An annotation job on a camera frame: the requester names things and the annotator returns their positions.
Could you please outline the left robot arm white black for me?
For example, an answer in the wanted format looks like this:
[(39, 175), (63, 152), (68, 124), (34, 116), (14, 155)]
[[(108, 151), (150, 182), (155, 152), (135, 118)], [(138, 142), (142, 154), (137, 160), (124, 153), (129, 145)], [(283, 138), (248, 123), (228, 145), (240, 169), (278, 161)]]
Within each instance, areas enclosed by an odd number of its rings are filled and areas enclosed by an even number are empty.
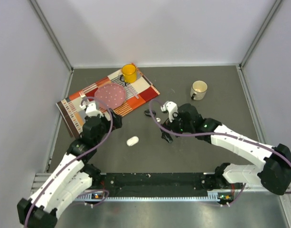
[(89, 114), (79, 138), (74, 140), (60, 164), (29, 199), (17, 204), (20, 223), (26, 228), (53, 228), (66, 208), (86, 189), (97, 188), (100, 172), (88, 162), (113, 130), (122, 127), (122, 116)]

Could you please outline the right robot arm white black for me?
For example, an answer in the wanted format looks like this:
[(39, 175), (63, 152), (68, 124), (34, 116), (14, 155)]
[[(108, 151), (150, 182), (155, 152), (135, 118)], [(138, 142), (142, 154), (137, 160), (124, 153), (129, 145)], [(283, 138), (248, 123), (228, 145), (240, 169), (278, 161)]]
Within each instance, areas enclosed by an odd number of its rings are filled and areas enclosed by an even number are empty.
[(176, 136), (194, 134), (195, 138), (219, 146), (248, 160), (249, 165), (223, 163), (215, 170), (215, 183), (226, 188), (231, 183), (262, 185), (276, 195), (288, 193), (291, 183), (291, 151), (283, 144), (262, 144), (229, 129), (212, 118), (203, 118), (191, 104), (177, 106), (167, 101), (161, 111), (169, 115), (162, 124), (162, 138), (171, 143)]

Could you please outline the white earbud charging case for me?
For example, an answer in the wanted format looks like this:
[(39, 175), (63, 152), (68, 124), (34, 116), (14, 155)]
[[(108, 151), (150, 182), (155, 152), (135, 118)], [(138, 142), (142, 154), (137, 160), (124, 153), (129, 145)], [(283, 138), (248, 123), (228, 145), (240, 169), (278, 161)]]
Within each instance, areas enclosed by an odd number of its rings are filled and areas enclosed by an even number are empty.
[(126, 141), (127, 146), (131, 147), (134, 146), (139, 142), (138, 136), (133, 136)]

